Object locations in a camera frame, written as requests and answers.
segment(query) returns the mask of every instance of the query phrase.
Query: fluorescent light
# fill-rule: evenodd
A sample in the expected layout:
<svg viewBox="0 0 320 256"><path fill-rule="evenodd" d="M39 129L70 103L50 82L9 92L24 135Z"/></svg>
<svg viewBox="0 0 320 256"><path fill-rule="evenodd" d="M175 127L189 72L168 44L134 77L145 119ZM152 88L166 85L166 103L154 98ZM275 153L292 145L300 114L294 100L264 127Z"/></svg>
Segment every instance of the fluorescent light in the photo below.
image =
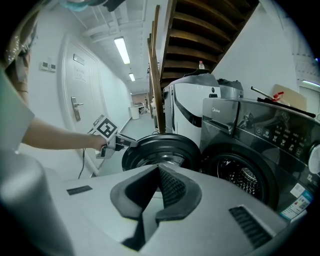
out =
<svg viewBox="0 0 320 256"><path fill-rule="evenodd" d="M132 82L136 81L134 73L129 73L129 77L131 78Z"/></svg>
<svg viewBox="0 0 320 256"><path fill-rule="evenodd" d="M121 37L115 38L114 43L115 43L116 47L118 48L118 51L121 55L121 58L122 58L124 64L130 64L130 59L129 59L129 55L128 55L128 51L127 51L124 37L121 36Z"/></svg>
<svg viewBox="0 0 320 256"><path fill-rule="evenodd" d="M305 84L308 84L308 85L312 85L312 86L320 86L320 84L317 84L317 83L314 83L314 82L309 82L309 81L306 81L306 80L303 80L302 82L305 83Z"/></svg>

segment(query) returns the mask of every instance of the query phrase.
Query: door handle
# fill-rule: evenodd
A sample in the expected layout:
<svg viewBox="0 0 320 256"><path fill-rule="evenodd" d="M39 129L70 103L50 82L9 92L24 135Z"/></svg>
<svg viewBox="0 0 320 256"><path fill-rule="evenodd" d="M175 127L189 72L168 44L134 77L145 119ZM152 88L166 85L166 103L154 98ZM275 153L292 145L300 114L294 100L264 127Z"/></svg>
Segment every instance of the door handle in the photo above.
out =
<svg viewBox="0 0 320 256"><path fill-rule="evenodd" d="M73 107L78 107L78 106L81 106L83 105L84 103L73 103Z"/></svg>
<svg viewBox="0 0 320 256"><path fill-rule="evenodd" d="M71 97L71 102L72 102L72 107L73 107L75 119L76 119L77 121L80 121L80 120L81 120L81 117L80 117L80 113L79 113L78 106L81 106L81 105L83 105L84 103L77 103L76 97Z"/></svg>

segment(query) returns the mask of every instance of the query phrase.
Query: wooden staircase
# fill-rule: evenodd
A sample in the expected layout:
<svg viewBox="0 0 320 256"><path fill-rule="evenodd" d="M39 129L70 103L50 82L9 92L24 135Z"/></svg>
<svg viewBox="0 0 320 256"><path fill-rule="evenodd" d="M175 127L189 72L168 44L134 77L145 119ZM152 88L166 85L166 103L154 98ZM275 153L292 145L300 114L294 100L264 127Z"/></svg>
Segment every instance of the wooden staircase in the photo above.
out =
<svg viewBox="0 0 320 256"><path fill-rule="evenodd" d="M233 44L258 0L169 0L160 62L160 87L194 72L212 72Z"/></svg>

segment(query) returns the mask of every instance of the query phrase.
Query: white wall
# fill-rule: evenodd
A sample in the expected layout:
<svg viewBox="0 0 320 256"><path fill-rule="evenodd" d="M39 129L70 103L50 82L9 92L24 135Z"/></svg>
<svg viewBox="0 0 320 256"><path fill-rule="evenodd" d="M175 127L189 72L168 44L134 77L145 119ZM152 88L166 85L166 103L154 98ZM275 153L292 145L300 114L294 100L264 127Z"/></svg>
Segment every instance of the white wall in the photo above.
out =
<svg viewBox="0 0 320 256"><path fill-rule="evenodd" d="M67 9L57 6L54 11L43 11L38 19L38 40L32 49L28 77L30 109L36 117L64 129L66 125L58 93L58 87L61 86L61 45L66 33L81 39L83 30L84 27ZM84 39L81 41L96 55L100 53L96 45ZM57 72L40 71L42 61L56 64ZM107 111L116 124L122 126L129 119L130 94L125 84L105 64L100 63L100 69ZM115 110L120 110L123 114L116 115ZM82 168L82 158L76 150L46 150L24 144L21 144L19 150L36 158L44 167L55 169L63 180L76 179ZM89 169L85 166L81 177L86 178L90 175Z"/></svg>
<svg viewBox="0 0 320 256"><path fill-rule="evenodd" d="M320 92L302 86L300 86L299 92L306 98L306 111L318 115L320 110Z"/></svg>
<svg viewBox="0 0 320 256"><path fill-rule="evenodd" d="M290 44L295 63L297 85L300 86L303 80L320 84L320 69L315 60L316 57L299 27L275 1L260 0L260 3L270 18L284 31Z"/></svg>
<svg viewBox="0 0 320 256"><path fill-rule="evenodd" d="M130 92L125 83L102 62L100 63L100 74L108 115L120 130L131 117Z"/></svg>
<svg viewBox="0 0 320 256"><path fill-rule="evenodd" d="M148 94L147 93L140 93L140 94L135 94L132 95L132 102L133 103L145 103L145 97L148 99Z"/></svg>
<svg viewBox="0 0 320 256"><path fill-rule="evenodd" d="M251 86L270 95L274 84L299 91L290 45L260 4L212 74L241 82L247 99L263 97Z"/></svg>

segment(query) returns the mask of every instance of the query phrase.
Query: label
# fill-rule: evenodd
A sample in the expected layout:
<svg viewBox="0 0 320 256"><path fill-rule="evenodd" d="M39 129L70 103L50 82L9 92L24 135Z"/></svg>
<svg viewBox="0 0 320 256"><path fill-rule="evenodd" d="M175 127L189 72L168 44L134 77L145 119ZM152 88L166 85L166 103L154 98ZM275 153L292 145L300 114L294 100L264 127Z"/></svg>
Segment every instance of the label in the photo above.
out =
<svg viewBox="0 0 320 256"><path fill-rule="evenodd" d="M220 110L213 107L213 108L212 108L212 112L220 113Z"/></svg>
<svg viewBox="0 0 320 256"><path fill-rule="evenodd" d="M294 147L295 147L295 145L294 145L294 144L291 144L291 146L289 147L289 151L292 152L292 150L294 150Z"/></svg>
<svg viewBox="0 0 320 256"><path fill-rule="evenodd" d="M300 157L301 154L302 154L302 149L301 149L300 147L298 147L298 148L296 149L295 154L296 154L298 157Z"/></svg>
<svg viewBox="0 0 320 256"><path fill-rule="evenodd" d="M78 68L76 65L74 65L74 70L73 70L73 77L76 80L81 80L83 82L86 82L86 72L82 68Z"/></svg>
<svg viewBox="0 0 320 256"><path fill-rule="evenodd" d="M73 60L82 64L82 65L85 65L85 60L83 58L81 58L80 56L76 55L75 53L73 54Z"/></svg>
<svg viewBox="0 0 320 256"><path fill-rule="evenodd" d="M305 191L305 188L297 183L293 189L291 189L290 193L294 195L296 198L300 197L301 194Z"/></svg>
<svg viewBox="0 0 320 256"><path fill-rule="evenodd" d="M266 130L263 134L263 137L266 137L267 139L269 139L269 131Z"/></svg>
<svg viewBox="0 0 320 256"><path fill-rule="evenodd" d="M287 220L292 220L301 214L313 200L312 194L305 190L293 204L280 213Z"/></svg>

